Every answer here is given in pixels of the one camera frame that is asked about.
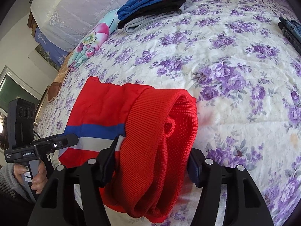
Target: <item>metal bolt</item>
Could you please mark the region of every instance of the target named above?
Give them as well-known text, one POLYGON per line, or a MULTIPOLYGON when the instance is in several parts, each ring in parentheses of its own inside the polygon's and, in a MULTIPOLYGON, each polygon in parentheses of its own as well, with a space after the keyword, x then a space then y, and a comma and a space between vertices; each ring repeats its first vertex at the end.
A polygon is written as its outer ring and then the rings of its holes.
POLYGON ((57 166, 58 171, 62 171, 62 170, 64 170, 64 168, 65 168, 64 165, 58 165, 57 166))
POLYGON ((205 163, 206 163, 207 165, 212 165, 212 164, 213 164, 213 160, 211 160, 211 159, 206 159, 206 160, 205 160, 205 163))
POLYGON ((238 165, 238 166, 237 166, 237 169, 238 169, 239 171, 244 171, 245 168, 244 168, 243 165, 238 165))
POLYGON ((93 165, 93 164, 95 164, 95 163, 96 163, 96 160, 95 160, 94 158, 88 160, 88 164, 89 164, 89 165, 93 165))

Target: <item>floral bedsheet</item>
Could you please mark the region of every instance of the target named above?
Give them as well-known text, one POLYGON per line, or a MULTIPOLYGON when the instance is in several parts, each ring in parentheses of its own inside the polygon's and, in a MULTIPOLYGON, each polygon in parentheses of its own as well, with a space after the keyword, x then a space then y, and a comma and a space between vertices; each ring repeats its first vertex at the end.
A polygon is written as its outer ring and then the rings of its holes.
MULTIPOLYGON (((116 31, 68 75, 47 106, 39 133, 64 131, 89 76, 187 89, 198 100, 194 146, 219 164, 243 164, 280 226, 301 198, 301 58, 277 26, 280 15, 295 15, 285 0, 187 0, 185 9, 133 35, 116 31)), ((58 164, 57 153, 52 162, 58 164)), ((107 212, 112 225, 188 226, 200 195, 186 177, 177 205, 160 224, 107 212)), ((225 199, 226 188, 217 226, 225 199)))

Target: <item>gray handle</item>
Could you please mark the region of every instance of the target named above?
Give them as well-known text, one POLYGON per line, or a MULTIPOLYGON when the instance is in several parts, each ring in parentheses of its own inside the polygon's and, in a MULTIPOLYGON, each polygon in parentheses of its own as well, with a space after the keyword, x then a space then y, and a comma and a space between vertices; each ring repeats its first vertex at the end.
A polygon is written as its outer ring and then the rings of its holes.
POLYGON ((36 194, 36 191, 32 190, 30 187, 32 185, 32 179, 39 172, 39 164, 40 160, 28 161, 27 164, 24 164, 24 166, 27 168, 27 172, 22 174, 25 189, 34 203, 37 201, 38 195, 36 194))

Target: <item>black folded garment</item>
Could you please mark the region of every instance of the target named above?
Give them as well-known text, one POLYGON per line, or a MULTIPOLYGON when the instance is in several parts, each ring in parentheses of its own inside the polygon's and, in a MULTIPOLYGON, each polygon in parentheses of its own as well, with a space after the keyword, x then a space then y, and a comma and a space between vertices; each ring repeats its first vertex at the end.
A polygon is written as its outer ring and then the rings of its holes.
POLYGON ((142 7, 138 9, 136 12, 131 14, 129 17, 127 17, 125 20, 121 20, 118 23, 118 29, 122 29, 125 24, 132 21, 133 19, 136 19, 141 16, 146 15, 154 15, 154 14, 161 14, 161 13, 167 13, 167 12, 173 12, 178 10, 186 0, 163 0, 158 3, 154 3, 152 5, 142 7))
POLYGON ((291 45, 296 49, 296 51, 301 55, 301 43, 297 38, 285 27, 281 22, 278 23, 279 28, 282 30, 282 34, 288 39, 291 45))

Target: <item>white stripe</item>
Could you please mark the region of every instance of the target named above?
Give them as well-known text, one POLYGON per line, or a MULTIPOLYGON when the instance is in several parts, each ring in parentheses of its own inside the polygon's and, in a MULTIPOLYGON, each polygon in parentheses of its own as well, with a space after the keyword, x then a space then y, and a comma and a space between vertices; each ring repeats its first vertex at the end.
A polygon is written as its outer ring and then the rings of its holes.
MULTIPOLYGON (((120 150, 121 143, 125 137, 119 136, 117 146, 115 151, 120 150)), ((91 138, 91 137, 82 137, 79 138, 77 145, 71 146, 72 149, 83 149, 100 152, 102 149, 107 149, 111 146, 113 140, 110 139, 99 139, 99 138, 91 138)), ((60 149, 58 157, 60 157, 67 148, 60 149)))
POLYGON ((25 181, 27 181, 27 182, 33 182, 30 177, 24 177, 24 178, 25 178, 25 181))

